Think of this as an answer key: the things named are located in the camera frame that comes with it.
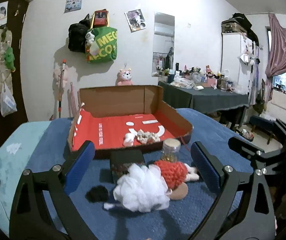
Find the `pink curtain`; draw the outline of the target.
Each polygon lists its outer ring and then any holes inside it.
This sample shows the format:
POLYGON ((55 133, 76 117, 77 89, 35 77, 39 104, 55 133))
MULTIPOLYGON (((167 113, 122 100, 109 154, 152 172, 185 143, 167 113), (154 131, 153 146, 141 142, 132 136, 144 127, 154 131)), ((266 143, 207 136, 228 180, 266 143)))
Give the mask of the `pink curtain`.
POLYGON ((275 14, 269 14, 269 24, 272 32, 272 45, 269 52, 265 75, 264 101, 268 102, 273 96, 273 77, 286 73, 286 28, 282 27, 275 14))

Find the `beige knit scrunchie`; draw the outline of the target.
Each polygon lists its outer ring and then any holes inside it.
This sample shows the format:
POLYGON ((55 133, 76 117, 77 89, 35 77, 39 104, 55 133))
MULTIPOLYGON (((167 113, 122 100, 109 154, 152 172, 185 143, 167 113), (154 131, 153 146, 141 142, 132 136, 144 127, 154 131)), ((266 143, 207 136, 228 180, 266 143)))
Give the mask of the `beige knit scrunchie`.
POLYGON ((141 144, 152 144, 160 142, 160 138, 156 133, 144 132, 142 129, 137 132, 136 139, 141 144))

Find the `blue bed blanket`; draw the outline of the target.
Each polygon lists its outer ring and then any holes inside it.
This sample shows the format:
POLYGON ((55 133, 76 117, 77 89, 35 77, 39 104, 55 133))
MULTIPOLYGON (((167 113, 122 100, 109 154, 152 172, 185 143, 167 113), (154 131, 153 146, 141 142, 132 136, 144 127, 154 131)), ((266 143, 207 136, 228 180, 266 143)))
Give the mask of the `blue bed blanket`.
MULTIPOLYGON (((24 169, 43 172, 70 155, 67 137, 71 121, 22 124, 0 148, 0 229, 9 232, 8 218, 24 169)), ((170 200, 171 190, 155 162, 160 152, 144 156, 130 174, 113 179, 109 160, 90 162, 70 199, 99 239, 187 239, 202 221, 215 195, 203 181, 191 181, 182 200, 170 200)))

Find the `dark green covered table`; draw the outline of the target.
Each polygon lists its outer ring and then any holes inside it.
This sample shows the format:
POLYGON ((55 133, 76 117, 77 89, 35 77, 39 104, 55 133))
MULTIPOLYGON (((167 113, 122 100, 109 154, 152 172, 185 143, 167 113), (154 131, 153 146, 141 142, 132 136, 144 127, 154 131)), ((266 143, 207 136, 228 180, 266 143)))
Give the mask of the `dark green covered table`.
POLYGON ((163 88, 163 100, 173 108, 191 108, 208 114, 248 107, 247 95, 224 92, 211 87, 202 90, 179 88, 164 81, 159 81, 158 85, 163 88))

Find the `green tote bag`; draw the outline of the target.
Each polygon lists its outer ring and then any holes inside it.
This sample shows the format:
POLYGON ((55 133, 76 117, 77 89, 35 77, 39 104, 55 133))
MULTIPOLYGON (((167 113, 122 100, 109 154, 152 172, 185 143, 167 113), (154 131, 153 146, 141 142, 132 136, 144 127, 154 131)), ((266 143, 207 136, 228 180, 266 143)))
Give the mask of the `green tote bag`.
POLYGON ((86 34, 86 56, 88 63, 115 61, 118 53, 118 30, 112 27, 90 29, 86 34))

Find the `photo poster on wall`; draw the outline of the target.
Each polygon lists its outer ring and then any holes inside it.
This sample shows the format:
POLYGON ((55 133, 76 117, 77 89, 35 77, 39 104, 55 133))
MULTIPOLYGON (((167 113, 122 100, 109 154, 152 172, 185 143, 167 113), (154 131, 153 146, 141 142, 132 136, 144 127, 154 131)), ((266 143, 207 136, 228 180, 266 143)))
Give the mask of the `photo poster on wall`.
POLYGON ((146 28, 145 19, 140 9, 125 12, 125 16, 132 33, 146 28))

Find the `red crochet hat doll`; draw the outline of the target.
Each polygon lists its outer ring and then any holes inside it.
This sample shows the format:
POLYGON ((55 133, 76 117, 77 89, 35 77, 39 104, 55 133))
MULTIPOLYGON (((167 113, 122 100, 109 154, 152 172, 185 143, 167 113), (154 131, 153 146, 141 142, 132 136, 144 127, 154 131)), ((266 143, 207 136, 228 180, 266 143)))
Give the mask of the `red crochet hat doll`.
POLYGON ((168 189, 171 191, 170 200, 182 200, 189 191, 187 182, 198 181, 199 175, 196 167, 177 161, 175 163, 158 160, 154 163, 161 171, 168 189))

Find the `orange handled mop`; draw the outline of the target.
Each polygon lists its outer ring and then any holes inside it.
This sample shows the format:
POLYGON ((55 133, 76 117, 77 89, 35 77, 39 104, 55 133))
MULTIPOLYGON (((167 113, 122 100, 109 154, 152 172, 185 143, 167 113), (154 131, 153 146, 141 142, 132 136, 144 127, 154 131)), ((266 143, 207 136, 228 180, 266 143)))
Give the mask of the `orange handled mop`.
POLYGON ((62 113, 62 95, 63 95, 63 78, 66 65, 66 59, 62 61, 62 67, 59 74, 59 92, 58 92, 58 117, 61 118, 62 113))

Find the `red lined cardboard box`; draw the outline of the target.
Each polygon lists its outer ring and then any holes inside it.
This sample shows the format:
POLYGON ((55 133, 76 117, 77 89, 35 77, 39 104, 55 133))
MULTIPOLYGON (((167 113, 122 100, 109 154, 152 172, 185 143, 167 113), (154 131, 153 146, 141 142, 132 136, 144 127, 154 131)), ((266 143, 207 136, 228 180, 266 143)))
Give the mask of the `red lined cardboard box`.
POLYGON ((159 142, 142 144, 137 139, 132 147, 143 153, 157 151, 168 138, 188 143, 193 125, 176 109, 163 101, 163 88, 153 85, 81 88, 79 109, 68 135, 72 152, 85 141, 95 147, 96 159, 106 159, 114 150, 124 150, 125 135, 139 130, 155 133, 159 142))

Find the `white mesh bath pouf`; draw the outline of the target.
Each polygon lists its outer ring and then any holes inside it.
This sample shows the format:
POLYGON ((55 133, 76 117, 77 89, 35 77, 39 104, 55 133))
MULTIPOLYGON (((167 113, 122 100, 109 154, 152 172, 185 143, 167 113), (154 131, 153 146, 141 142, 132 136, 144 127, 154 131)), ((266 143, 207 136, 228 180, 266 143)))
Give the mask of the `white mesh bath pouf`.
POLYGON ((104 203, 103 208, 141 213, 164 210, 170 205, 170 193, 158 166, 132 164, 128 173, 118 179, 112 200, 104 203))

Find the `black fuzzy scrunchie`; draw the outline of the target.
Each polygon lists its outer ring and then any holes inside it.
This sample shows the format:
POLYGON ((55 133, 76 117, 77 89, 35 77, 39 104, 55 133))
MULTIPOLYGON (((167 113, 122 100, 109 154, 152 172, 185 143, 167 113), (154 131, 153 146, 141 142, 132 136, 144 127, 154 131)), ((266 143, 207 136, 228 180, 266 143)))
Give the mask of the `black fuzzy scrunchie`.
POLYGON ((95 186, 86 193, 86 199, 91 203, 106 202, 109 199, 109 192, 104 186, 95 186))

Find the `black backpack on wall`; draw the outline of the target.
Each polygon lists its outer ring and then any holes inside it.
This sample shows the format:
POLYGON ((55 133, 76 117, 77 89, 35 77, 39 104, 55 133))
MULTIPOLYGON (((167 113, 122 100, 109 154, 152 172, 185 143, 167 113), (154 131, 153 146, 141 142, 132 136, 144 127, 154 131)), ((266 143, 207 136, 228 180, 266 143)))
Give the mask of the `black backpack on wall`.
POLYGON ((87 14, 84 19, 78 23, 70 25, 68 29, 68 48, 70 51, 85 53, 86 34, 90 29, 90 15, 87 14))

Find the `white plastic bag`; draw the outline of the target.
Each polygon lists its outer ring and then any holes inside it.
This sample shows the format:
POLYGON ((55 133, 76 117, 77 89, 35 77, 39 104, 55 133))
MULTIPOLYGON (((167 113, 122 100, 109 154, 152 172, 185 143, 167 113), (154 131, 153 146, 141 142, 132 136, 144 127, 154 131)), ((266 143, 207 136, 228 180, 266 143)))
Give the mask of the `white plastic bag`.
POLYGON ((0 94, 0 112, 3 117, 12 114, 17 111, 17 105, 14 97, 6 85, 3 83, 1 94, 0 94))

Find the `pink plush toy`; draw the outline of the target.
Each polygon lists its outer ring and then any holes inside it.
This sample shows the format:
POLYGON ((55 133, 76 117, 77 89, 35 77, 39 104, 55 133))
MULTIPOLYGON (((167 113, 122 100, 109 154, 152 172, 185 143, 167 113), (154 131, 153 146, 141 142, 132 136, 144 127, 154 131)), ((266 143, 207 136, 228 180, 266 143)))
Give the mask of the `pink plush toy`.
POLYGON ((117 79, 118 86, 131 86, 132 83, 132 75, 131 75, 131 68, 129 69, 121 69, 118 73, 117 79))

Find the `black glitter box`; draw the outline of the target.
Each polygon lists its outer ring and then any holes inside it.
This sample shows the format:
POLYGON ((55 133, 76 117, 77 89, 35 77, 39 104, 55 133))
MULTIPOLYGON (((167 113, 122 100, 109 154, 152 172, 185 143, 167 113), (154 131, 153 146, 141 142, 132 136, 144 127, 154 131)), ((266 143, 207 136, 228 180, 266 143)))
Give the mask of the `black glitter box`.
POLYGON ((115 184, 119 178, 128 173, 128 168, 133 163, 145 165, 145 160, 140 150, 121 150, 110 153, 110 171, 115 184))

